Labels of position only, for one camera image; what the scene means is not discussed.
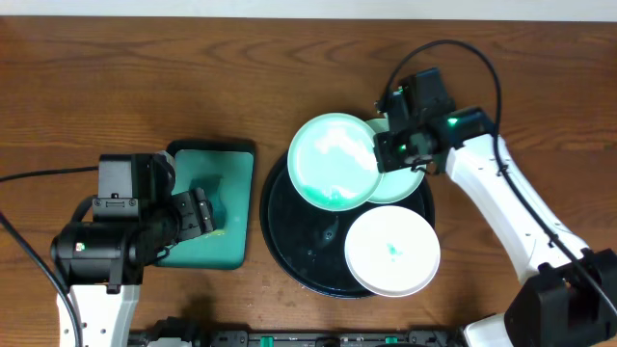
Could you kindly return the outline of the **green yellow scrub sponge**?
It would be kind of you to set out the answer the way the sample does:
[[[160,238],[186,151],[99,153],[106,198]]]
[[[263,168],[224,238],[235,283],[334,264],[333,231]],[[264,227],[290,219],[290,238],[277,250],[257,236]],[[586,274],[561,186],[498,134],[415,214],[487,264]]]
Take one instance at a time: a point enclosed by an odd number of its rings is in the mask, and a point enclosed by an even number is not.
[[[227,209],[221,199],[223,177],[218,174],[194,178],[190,188],[202,188],[212,206],[212,217],[216,232],[224,232],[227,222]]]

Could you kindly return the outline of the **mint plate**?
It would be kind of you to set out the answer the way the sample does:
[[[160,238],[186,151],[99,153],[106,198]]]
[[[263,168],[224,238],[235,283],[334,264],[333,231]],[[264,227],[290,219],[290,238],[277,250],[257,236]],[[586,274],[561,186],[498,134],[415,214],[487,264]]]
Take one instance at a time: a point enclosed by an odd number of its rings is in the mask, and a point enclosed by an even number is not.
[[[423,171],[413,172],[409,168],[383,173],[377,188],[367,201],[386,204],[403,200],[419,187],[423,178]]]
[[[309,204],[347,211],[376,191],[383,175],[374,154],[376,132],[363,120],[328,113],[306,122],[287,152],[292,185]]]

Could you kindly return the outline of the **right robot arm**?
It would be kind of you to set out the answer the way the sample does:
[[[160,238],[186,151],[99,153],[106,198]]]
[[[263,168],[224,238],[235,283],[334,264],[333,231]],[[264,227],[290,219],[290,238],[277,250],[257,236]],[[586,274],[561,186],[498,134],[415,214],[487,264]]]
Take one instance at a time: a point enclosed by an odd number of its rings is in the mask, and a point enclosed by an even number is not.
[[[382,173],[435,164],[476,205],[522,287],[501,314],[462,329],[468,346],[593,346],[616,335],[616,254],[592,251],[551,212],[479,107],[458,109],[440,72],[387,88],[389,128],[375,137]]]

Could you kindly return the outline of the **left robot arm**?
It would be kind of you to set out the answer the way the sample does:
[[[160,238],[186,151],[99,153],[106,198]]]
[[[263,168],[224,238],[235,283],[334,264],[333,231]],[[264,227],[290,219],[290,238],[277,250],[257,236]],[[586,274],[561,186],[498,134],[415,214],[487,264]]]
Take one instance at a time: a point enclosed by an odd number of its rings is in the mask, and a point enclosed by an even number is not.
[[[67,290],[57,299],[61,345],[126,345],[145,268],[214,230],[203,189],[176,194],[174,184],[167,152],[100,157],[97,194],[50,247]]]

